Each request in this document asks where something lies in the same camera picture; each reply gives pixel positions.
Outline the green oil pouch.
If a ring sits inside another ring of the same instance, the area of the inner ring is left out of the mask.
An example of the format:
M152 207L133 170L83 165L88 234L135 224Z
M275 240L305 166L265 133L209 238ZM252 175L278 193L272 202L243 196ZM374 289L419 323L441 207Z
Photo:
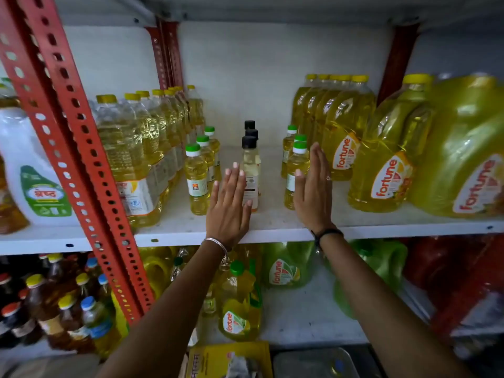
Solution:
M261 282L268 288L300 288L312 280L316 247L313 241L262 244Z
M400 241L390 239L356 239L350 246L388 287L398 294L401 287L402 270L408 249Z

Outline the huge yellow oil jug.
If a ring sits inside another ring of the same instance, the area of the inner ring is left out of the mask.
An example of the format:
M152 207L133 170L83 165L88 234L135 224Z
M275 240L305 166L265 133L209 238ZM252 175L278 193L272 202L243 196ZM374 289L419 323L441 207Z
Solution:
M408 201L434 216L504 215L504 83L493 75L432 86L432 125Z

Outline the tall red-label oil bottle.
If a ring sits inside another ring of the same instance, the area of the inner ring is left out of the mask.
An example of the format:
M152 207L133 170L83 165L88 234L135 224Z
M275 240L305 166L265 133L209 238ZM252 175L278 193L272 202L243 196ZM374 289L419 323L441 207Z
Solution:
M321 98L316 111L316 126L313 140L322 146L324 137L324 127L327 114L341 91L348 88L351 82L351 75L330 75L328 90Z
M313 133L314 122L316 120L316 111L321 98L328 90L329 75L319 74L313 80L310 89L307 91L302 104L303 112L303 134L311 137Z
M368 75L351 75L350 82L331 103L323 127L322 150L332 181L349 181L363 132L376 108Z
M313 105L312 143L322 142L326 117L334 99L340 91L339 86L340 82L338 75L329 75L321 84L321 88L316 95Z
M301 85L294 94L291 111L291 124L297 129L301 126L302 105L306 93L318 84L318 75L311 73L305 76L303 85Z

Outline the black wristband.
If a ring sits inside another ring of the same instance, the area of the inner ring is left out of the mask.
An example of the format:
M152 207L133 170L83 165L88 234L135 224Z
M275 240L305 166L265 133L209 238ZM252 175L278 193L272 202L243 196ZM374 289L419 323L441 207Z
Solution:
M340 235L340 236L342 236L344 238L343 232L341 230L339 230L338 228L336 228L336 227L334 227L334 228L326 228L326 229L323 229L323 230L319 231L318 233L315 233L314 231L310 230L310 233L313 236L314 246L318 250L322 249L321 248L321 240L322 240L322 238L325 235L337 234L337 235Z

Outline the green-capped handled oil bottle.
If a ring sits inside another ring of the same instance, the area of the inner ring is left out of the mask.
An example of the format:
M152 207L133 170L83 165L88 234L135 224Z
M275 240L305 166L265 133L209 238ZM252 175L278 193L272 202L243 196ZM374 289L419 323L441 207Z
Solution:
M263 305L255 274L242 261L233 261L218 282L216 297L220 332L235 342L255 341Z

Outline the red oil pouch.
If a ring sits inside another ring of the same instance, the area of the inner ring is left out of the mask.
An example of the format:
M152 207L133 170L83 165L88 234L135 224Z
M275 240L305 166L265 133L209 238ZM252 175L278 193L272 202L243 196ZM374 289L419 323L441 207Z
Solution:
M476 258L446 307L430 320L430 329L447 339L491 289L504 289L504 233L495 235Z
M426 291L437 310L443 309L485 246L479 235L422 237L408 249L403 276Z

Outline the person's left hand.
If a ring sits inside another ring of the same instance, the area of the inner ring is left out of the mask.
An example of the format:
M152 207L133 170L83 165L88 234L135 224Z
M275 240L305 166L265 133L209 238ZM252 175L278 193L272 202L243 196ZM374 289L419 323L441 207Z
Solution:
M244 171L240 167L240 204L228 204L228 170L225 169L225 173L221 181L214 181L213 187L220 188L220 201L221 207L210 210L209 207L206 214L206 237L213 237L221 241L228 247L228 250L232 249L239 241L242 240L244 235L248 232L249 228L241 228L241 219L243 214L243 193L245 188L245 175ZM205 249L218 249L222 250L210 243L206 246L202 246Z

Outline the clear plastic container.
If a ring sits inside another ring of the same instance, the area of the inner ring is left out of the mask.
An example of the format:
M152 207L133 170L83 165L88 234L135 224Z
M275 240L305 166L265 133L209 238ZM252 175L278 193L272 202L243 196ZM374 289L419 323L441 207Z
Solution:
M273 372L275 378L360 378L350 354L341 347L278 353Z

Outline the small green-capped oil bottle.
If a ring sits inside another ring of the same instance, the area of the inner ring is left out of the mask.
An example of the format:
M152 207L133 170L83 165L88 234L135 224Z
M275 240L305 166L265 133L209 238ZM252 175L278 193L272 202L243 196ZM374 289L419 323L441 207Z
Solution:
M295 210L294 208L294 191L295 191L295 172L300 170L304 176L307 175L310 168L309 149L306 141L295 141L292 147L292 155L289 156L287 162L287 178L286 187L284 190L284 206L287 209Z
M282 166L281 166L281 177L283 179L287 178L287 164L288 164L288 159L289 156L292 152L292 146L293 142L295 139L295 136L297 135L297 126L296 125L289 125L287 127L287 135L284 137L282 141Z
M215 152L210 145L210 138L207 135L199 135L197 137L197 144L200 146L200 152L207 164L207 184L208 190L211 193L215 181Z
M221 165L220 165L220 142L218 141L215 133L215 127L206 126L204 130L205 135L209 137L211 149L214 152L214 178L218 181L222 179Z
M197 142L186 145L184 171L190 195L190 210L194 215L204 216L209 206L209 168Z

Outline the row of yellow-capped oil bottles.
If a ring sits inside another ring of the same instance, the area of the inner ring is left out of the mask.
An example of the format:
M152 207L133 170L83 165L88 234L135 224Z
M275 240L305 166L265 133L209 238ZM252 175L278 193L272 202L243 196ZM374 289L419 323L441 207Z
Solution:
M95 98L93 116L129 224L154 226L182 175L188 109L173 89Z

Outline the red slotted shelf upright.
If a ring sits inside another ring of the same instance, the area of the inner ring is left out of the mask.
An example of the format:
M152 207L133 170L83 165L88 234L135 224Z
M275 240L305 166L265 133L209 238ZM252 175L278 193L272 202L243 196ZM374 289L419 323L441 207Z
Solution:
M182 61L178 38L179 23L156 17L155 27L146 27L154 50L155 65L161 89L183 87Z
M396 26L387 58L387 63L382 76L381 86L377 95L377 104L380 105L391 94L400 89L403 77L418 38L420 24Z
M54 0L0 0L0 61L132 328L155 299Z

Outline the person's right hand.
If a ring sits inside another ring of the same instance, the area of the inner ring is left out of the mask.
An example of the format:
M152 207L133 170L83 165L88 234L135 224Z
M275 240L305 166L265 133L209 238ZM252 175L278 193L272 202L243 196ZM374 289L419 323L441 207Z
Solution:
M307 229L318 233L336 227L331 218L332 180L325 153L318 143L311 146L309 155L311 165L306 175L305 201L295 211Z

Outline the group of dark oil bottles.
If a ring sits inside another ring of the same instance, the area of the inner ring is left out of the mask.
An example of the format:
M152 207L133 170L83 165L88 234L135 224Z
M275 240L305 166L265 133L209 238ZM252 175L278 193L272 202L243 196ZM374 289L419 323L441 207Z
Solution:
M0 256L0 355L106 359L128 332L92 252Z

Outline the handled yellow oil jug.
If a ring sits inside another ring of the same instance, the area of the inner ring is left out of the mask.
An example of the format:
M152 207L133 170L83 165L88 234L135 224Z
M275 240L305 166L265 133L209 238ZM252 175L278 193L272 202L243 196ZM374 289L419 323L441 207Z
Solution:
M392 212L406 199L432 125L431 88L431 75L405 75L400 90L376 108L353 163L353 209Z

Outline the person's right forearm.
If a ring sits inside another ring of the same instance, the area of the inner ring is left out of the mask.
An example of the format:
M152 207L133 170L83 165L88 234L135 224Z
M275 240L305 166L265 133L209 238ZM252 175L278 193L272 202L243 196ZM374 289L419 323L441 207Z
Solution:
M476 378L342 236L321 248L388 378Z

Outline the yellow plastic oil can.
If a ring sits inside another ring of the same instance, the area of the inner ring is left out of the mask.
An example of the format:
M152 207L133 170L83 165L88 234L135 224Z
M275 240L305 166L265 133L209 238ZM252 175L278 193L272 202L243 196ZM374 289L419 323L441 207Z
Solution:
M157 300L170 285L170 276L175 258L168 246L138 248L150 288Z

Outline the yellow printed carton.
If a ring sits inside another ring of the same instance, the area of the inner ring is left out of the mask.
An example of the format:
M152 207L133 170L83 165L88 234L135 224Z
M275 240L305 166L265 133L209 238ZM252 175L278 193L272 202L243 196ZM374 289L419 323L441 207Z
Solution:
M196 346L190 349L185 378L226 378L230 365L241 364L252 376L274 378L266 341Z

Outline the white shelf board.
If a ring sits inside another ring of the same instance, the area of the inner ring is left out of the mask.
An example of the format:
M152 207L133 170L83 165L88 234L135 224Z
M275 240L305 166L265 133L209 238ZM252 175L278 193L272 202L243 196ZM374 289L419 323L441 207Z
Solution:
M346 316L334 301L334 276L322 267L304 287L293 289L264 288L259 340L267 341L272 350L326 345L368 343L361 326ZM435 312L427 294L406 279L399 296L419 318L428 321ZM497 309L496 293L484 298L463 320L452 337L482 336L504 333L504 317ZM232 341L218 328L218 318L201 318L198 325L200 345L224 344ZM52 350L45 339L29 346L0 349L0 360L19 362L34 358L72 355L74 352Z
M280 175L280 147L261 146L263 161L258 211L252 213L243 243L308 241L310 232L294 211L284 206L285 180ZM504 233L504 217L444 218L423 212L409 203L390 213L368 213L347 203L348 182L333 183L332 221L352 239L394 238L461 234ZM180 182L170 195L168 212L154 226L134 230L137 246L198 245L205 237L205 217L189 209L186 183ZM30 226L0 236L0 255L76 253L91 245L79 227Z
M504 33L504 0L54 0L68 25L168 22L419 24L421 31Z

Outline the person's left forearm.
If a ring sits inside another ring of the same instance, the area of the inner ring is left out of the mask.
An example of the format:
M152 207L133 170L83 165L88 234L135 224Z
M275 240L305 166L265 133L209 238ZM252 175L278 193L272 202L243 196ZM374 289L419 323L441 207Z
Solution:
M202 246L96 378L177 378L214 275L223 259Z

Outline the silver bangle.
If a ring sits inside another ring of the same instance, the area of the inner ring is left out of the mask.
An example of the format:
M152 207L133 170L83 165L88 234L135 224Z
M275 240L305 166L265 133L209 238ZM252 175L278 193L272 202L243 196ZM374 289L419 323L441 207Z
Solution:
M229 256L228 247L216 238L213 238L213 237L204 238L201 246L206 246L207 244L209 245L210 243L218 246L222 250L223 258L228 258L228 256Z

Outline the white jug with green label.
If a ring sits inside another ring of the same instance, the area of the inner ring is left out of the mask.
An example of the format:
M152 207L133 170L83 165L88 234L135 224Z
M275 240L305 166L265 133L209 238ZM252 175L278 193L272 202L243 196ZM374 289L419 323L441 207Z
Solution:
M0 156L10 195L30 224L78 226L60 180L21 108L0 108Z

